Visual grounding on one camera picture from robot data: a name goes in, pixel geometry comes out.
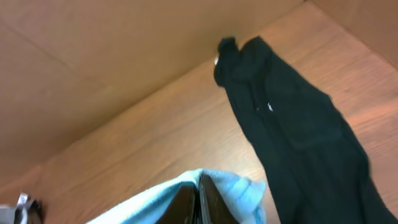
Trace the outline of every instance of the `black jacket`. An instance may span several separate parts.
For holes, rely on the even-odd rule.
[[[282,224],[398,223],[328,95],[259,37],[241,51],[223,39],[218,52],[215,80],[265,168]]]

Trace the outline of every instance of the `light blue fabric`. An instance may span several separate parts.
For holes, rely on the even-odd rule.
[[[179,187],[185,182],[198,187],[202,174],[211,177],[238,222],[266,223],[266,212],[261,203],[266,189],[264,181],[251,181],[234,173],[207,169],[186,171],[175,179],[133,196],[88,223],[155,223],[166,211]]]

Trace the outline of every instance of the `wooden surface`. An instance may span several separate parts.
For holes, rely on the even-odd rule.
[[[398,1],[311,1],[398,68]]]
[[[301,2],[0,1],[0,186]]]
[[[333,97],[371,158],[386,205],[398,215],[398,71],[309,2],[259,34]],[[83,223],[198,167],[265,179],[214,82],[213,60],[0,188],[0,202],[15,203],[23,190],[45,202],[46,223]],[[264,204],[269,223],[278,223],[269,191]]]

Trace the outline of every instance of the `wooden floor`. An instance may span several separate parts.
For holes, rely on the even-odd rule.
[[[374,181],[397,216],[398,71],[308,2],[260,35],[332,96],[369,154]],[[15,203],[23,190],[44,201],[46,223],[83,223],[199,167],[265,179],[224,89],[213,80],[212,60],[1,188],[0,202]],[[278,223],[269,194],[264,204],[269,223]]]

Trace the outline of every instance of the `beige wall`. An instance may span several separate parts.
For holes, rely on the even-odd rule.
[[[1,1],[0,185],[300,3]]]
[[[398,68],[398,0],[311,0]]]

